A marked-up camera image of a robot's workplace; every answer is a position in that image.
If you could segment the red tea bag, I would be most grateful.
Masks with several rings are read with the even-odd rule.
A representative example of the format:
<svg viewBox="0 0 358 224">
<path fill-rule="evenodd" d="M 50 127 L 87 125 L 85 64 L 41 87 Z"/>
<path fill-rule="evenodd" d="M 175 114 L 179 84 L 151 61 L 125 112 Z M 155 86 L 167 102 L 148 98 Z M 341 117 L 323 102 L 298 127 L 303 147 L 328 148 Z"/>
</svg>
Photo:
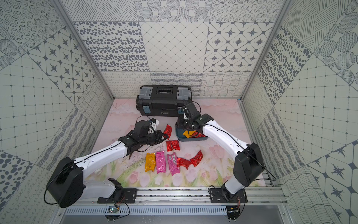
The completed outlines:
<svg viewBox="0 0 358 224">
<path fill-rule="evenodd" d="M 194 167 L 198 166 L 201 160 L 203 159 L 203 153 L 200 150 L 193 158 L 190 159 L 191 164 L 193 164 Z"/>
<path fill-rule="evenodd" d="M 178 140 L 171 141 L 171 146 L 173 150 L 180 151 L 180 145 Z"/>
<path fill-rule="evenodd" d="M 178 168 L 184 167 L 184 168 L 186 168 L 186 170 L 188 170 L 188 168 L 190 167 L 191 164 L 192 163 L 190 160 L 187 160 L 184 158 L 177 158 L 177 167 Z"/>
<path fill-rule="evenodd" d="M 167 124 L 163 134 L 166 136 L 167 140 L 169 140 L 172 134 L 172 127 Z"/>
<path fill-rule="evenodd" d="M 173 151 L 172 141 L 166 141 L 166 145 L 167 145 L 167 152 Z"/>
</svg>

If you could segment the pink tea bag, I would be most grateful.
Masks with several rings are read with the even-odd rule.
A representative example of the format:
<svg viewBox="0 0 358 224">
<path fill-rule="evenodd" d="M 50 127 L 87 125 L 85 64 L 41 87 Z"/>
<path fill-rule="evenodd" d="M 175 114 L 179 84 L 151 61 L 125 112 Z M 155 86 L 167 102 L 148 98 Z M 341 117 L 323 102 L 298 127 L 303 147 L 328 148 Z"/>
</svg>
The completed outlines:
<svg viewBox="0 0 358 224">
<path fill-rule="evenodd" d="M 166 158 L 165 158 L 165 152 L 159 151 L 156 152 L 156 170 L 157 173 L 165 173 L 166 172 Z"/>
<path fill-rule="evenodd" d="M 167 155 L 167 160 L 168 160 L 168 166 L 169 166 L 169 170 L 171 175 L 175 175 L 175 174 L 179 174 L 180 173 L 180 168 L 177 166 L 177 155 L 176 153 L 173 154 L 168 154 Z"/>
</svg>

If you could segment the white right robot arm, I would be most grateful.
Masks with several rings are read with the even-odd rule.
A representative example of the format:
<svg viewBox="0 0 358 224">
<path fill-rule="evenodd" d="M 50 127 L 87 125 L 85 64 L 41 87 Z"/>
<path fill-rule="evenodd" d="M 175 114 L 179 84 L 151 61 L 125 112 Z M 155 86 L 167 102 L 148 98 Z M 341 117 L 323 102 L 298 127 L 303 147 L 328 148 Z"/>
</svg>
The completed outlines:
<svg viewBox="0 0 358 224">
<path fill-rule="evenodd" d="M 233 159 L 233 175 L 222 185 L 222 196 L 229 200 L 240 190 L 248 187 L 263 171 L 263 156 L 259 146 L 248 144 L 234 137 L 208 114 L 200 114 L 194 103 L 183 106 L 176 127 L 198 131 L 214 140 Z"/>
</svg>

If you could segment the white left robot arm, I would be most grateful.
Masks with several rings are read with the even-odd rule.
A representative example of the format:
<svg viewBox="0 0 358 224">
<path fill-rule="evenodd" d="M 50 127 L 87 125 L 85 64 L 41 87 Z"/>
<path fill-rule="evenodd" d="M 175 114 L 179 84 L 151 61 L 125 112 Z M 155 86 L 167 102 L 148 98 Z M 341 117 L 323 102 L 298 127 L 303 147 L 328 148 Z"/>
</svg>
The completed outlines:
<svg viewBox="0 0 358 224">
<path fill-rule="evenodd" d="M 167 133 L 157 130 L 155 119 L 138 121 L 127 135 L 113 144 L 76 159 L 61 159 L 48 181 L 49 193 L 61 208 L 78 200 L 98 198 L 101 203 L 123 203 L 127 198 L 121 183 L 110 178 L 106 181 L 86 181 L 86 178 L 105 165 L 138 151 L 142 146 L 155 146 L 169 139 Z"/>
</svg>

